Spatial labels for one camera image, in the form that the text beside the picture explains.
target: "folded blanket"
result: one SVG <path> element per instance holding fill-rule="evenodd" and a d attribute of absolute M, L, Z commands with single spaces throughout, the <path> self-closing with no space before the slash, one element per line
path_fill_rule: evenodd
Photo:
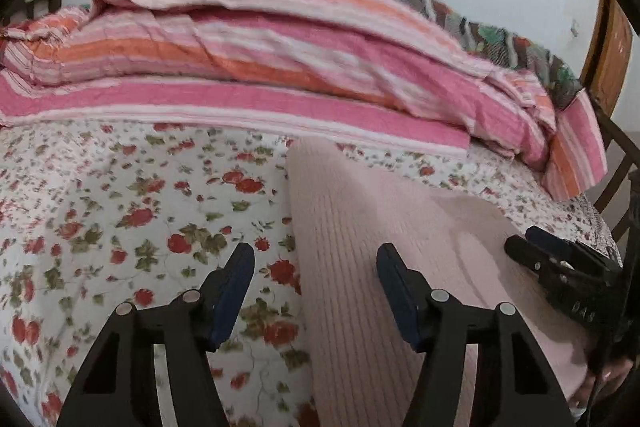
<path fill-rule="evenodd" d="M 422 356 L 402 340 L 378 281 L 376 251 L 385 242 L 465 304 L 514 303 L 564 393 L 580 384 L 586 334 L 504 253 L 516 230 L 497 207 L 368 169 L 321 139 L 294 144 L 287 171 L 322 425 L 400 426 L 413 396 Z M 476 355 L 469 346 L 456 427 L 468 425 Z"/>
<path fill-rule="evenodd" d="M 464 51 L 511 70 L 535 73 L 557 110 L 582 89 L 580 80 L 558 56 L 506 28 L 470 21 L 440 0 L 398 0 L 443 28 Z"/>
<path fill-rule="evenodd" d="M 98 118 L 257 127 L 449 158 L 465 158 L 470 144 L 463 129 L 370 103 L 184 76 L 121 76 L 33 87 L 4 70 L 0 93 L 0 123 L 5 125 Z"/>
<path fill-rule="evenodd" d="M 9 28 L 1 50 L 2 64 L 33 85 L 128 74 L 277 84 L 462 126 L 534 170 L 555 161 L 556 114 L 536 76 L 468 55 L 396 0 L 94 0 L 66 38 L 44 35 L 43 24 Z M 571 182 L 545 185 L 562 187 L 550 188 L 555 198 L 604 175 L 604 154 L 591 154 L 598 137 L 594 126 L 585 143 L 565 140 L 588 153 L 559 171 Z"/>

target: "red flower pattern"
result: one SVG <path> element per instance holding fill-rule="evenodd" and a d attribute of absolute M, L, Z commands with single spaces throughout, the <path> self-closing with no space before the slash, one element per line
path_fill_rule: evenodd
<path fill-rule="evenodd" d="M 191 245 L 187 242 L 187 238 L 179 233 L 174 233 L 166 245 L 174 253 L 189 253 L 191 251 Z"/>
<path fill-rule="evenodd" d="M 62 401 L 59 399 L 58 395 L 55 393 L 47 394 L 47 400 L 49 401 L 50 409 L 57 415 L 62 411 Z"/>
<path fill-rule="evenodd" d="M 287 321 L 275 321 L 264 328 L 262 338 L 273 347 L 292 343 L 298 336 L 298 325 Z"/>
<path fill-rule="evenodd" d="M 196 144 L 193 141 L 193 138 L 190 138 L 178 143 L 178 146 L 180 147 L 180 149 L 193 149 L 194 147 L 196 147 Z"/>
<path fill-rule="evenodd" d="M 147 307 L 154 301 L 154 293 L 151 290 L 141 288 L 133 294 L 136 304 L 142 307 Z"/>
<path fill-rule="evenodd" d="M 162 188 L 164 187 L 164 184 L 165 184 L 164 180 L 160 180 L 160 179 L 152 180 L 146 186 L 146 191 L 147 192 L 160 192 L 160 190 L 162 190 Z"/>
<path fill-rule="evenodd" d="M 251 373 L 238 373 L 237 375 L 235 375 L 235 377 L 232 378 L 231 387 L 235 390 L 241 389 L 247 383 L 250 376 Z"/>
<path fill-rule="evenodd" d="M 40 405 L 42 406 L 42 415 L 44 416 L 44 418 L 46 418 L 49 423 L 55 422 L 56 418 L 52 415 L 51 407 L 49 407 L 49 404 L 47 402 L 41 402 Z"/>
<path fill-rule="evenodd" d="M 16 315 L 14 317 L 14 321 L 11 324 L 11 330 L 14 334 L 15 341 L 18 344 L 23 343 L 27 336 L 27 326 L 24 324 L 24 320 Z"/>
<path fill-rule="evenodd" d="M 40 338 L 40 324 L 36 321 L 31 321 L 26 327 L 25 336 L 27 342 L 34 346 Z"/>
<path fill-rule="evenodd" d="M 225 174 L 222 176 L 222 181 L 225 183 L 231 183 L 235 185 L 240 181 L 242 181 L 242 178 L 244 178 L 244 174 L 242 174 L 242 172 L 229 171 L 229 172 L 225 172 Z"/>
<path fill-rule="evenodd" d="M 70 223 L 65 223 L 64 225 L 60 225 L 58 229 L 58 235 L 62 239 L 71 239 L 78 233 L 78 230 L 82 228 L 82 224 L 77 221 L 71 221 Z"/>
<path fill-rule="evenodd" d="M 258 180 L 251 178 L 245 178 L 236 184 L 236 190 L 238 192 L 244 192 L 244 194 L 254 194 L 258 190 L 264 187 L 264 184 Z"/>
<path fill-rule="evenodd" d="M 2 375 L 2 379 L 4 379 L 4 383 L 6 384 L 9 391 L 11 391 L 11 394 L 13 394 L 15 397 L 18 397 L 18 387 L 15 384 L 15 380 L 12 374 L 8 371 L 5 371 L 4 369 L 0 369 L 0 375 Z"/>
<path fill-rule="evenodd" d="M 180 129 L 183 130 L 184 127 L 181 123 L 155 123 L 154 131 L 162 132 L 168 129 Z"/>
<path fill-rule="evenodd" d="M 120 227 L 142 227 L 154 217 L 154 211 L 150 208 L 136 208 L 130 214 L 124 216 L 118 224 Z"/>
<path fill-rule="evenodd" d="M 254 247 L 262 252 L 269 250 L 269 246 L 269 241 L 267 241 L 266 237 L 259 237 L 254 241 Z"/>
<path fill-rule="evenodd" d="M 33 299 L 35 288 L 31 279 L 24 280 L 24 301 L 29 303 Z"/>
<path fill-rule="evenodd" d="M 44 237 L 30 239 L 24 245 L 24 253 L 42 253 L 44 252 Z"/>
<path fill-rule="evenodd" d="M 127 252 L 124 250 L 111 250 L 111 264 L 122 264 L 127 258 Z"/>
<path fill-rule="evenodd" d="M 287 259 L 268 264 L 267 268 L 269 269 L 271 280 L 280 284 L 291 284 L 293 282 L 296 267 Z"/>

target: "bedspread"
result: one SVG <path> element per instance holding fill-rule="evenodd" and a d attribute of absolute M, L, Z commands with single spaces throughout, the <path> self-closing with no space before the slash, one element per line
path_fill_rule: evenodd
<path fill-rule="evenodd" d="M 535 73 L 559 110 L 582 89 L 582 84 L 561 57 L 507 28 L 471 22 L 441 0 L 398 0 L 421 13 L 451 35 L 462 48 L 477 57 L 512 70 Z"/>
<path fill-rule="evenodd" d="M 255 249 L 236 327 L 209 355 L 233 426 L 316 427 L 287 192 L 292 137 L 181 124 L 65 121 L 0 132 L 1 375 L 34 427 L 54 425 L 114 307 L 162 305 Z M 617 256 L 584 198 L 555 203 L 534 174 L 472 144 L 466 160 L 340 144 L 351 160 L 491 201 Z M 169 390 L 157 384 L 165 426 Z"/>
<path fill-rule="evenodd" d="M 578 101 L 585 92 L 559 114 L 565 125 L 558 129 L 535 74 L 467 54 L 452 35 L 397 0 L 93 3 L 84 20 L 79 9 L 63 10 L 6 28 L 2 65 L 31 86 L 187 75 L 375 103 L 454 124 L 497 152 L 519 155 L 549 173 L 542 183 L 557 200 L 580 194 L 606 172 L 593 111 L 588 99 Z M 578 120 L 581 133 L 574 132 Z"/>

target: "metal screw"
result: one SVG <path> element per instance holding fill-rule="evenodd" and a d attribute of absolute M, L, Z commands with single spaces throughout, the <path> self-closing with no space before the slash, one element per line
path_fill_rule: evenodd
<path fill-rule="evenodd" d="M 187 290 L 182 294 L 182 300 L 187 303 L 198 302 L 200 300 L 200 292 L 198 290 Z"/>
<path fill-rule="evenodd" d="M 511 303 L 503 302 L 500 304 L 498 309 L 504 313 L 505 315 L 515 315 L 516 314 L 516 306 Z"/>
<path fill-rule="evenodd" d="M 434 290 L 431 292 L 431 298 L 438 302 L 447 302 L 449 300 L 449 293 L 446 290 Z"/>
<path fill-rule="evenodd" d="M 116 306 L 116 313 L 118 315 L 129 315 L 133 306 L 130 302 L 122 302 Z"/>

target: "pink striped blanket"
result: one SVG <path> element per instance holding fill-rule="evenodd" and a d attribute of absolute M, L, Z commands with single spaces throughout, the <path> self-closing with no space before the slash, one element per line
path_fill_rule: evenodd
<path fill-rule="evenodd" d="M 33 87 L 4 70 L 0 92 L 0 122 L 5 125 L 77 118 L 171 121 L 324 136 L 461 158 L 470 141 L 455 126 L 369 103 L 201 78 L 144 75 Z"/>
<path fill-rule="evenodd" d="M 123 89 L 144 81 L 123 88 L 113 77 L 144 74 L 277 85 L 399 111 L 414 117 L 412 125 L 436 121 L 439 128 L 465 129 L 494 150 L 519 155 L 532 169 L 545 171 L 543 184 L 556 199 L 578 195 L 606 172 L 602 139 L 584 93 L 556 115 L 532 73 L 466 54 L 452 36 L 395 0 L 93 1 L 90 14 L 66 9 L 6 29 L 0 58 L 13 74 L 4 74 L 5 84 L 23 93 L 29 84 L 30 96 L 37 88 L 38 97 L 52 86 L 84 89 L 84 83 L 105 77 L 112 77 L 111 87 L 91 89 L 122 96 Z M 159 90 L 175 86 L 174 80 L 154 83 Z M 146 98 L 138 105 L 153 103 L 150 92 L 141 95 Z M 220 108 L 212 95 L 198 103 Z M 83 107 L 95 112 L 104 96 L 86 98 Z M 108 96 L 111 105 L 128 107 L 121 116 L 143 110 L 114 96 Z M 168 103 L 184 113 L 177 101 Z M 53 109 L 41 107 L 39 114 L 47 110 Z M 12 114 L 13 107 L 2 111 L 5 123 L 35 114 Z M 312 112 L 309 106 L 297 116 Z M 459 136 L 457 131 L 447 136 Z M 453 148 L 462 143 L 456 139 Z"/>

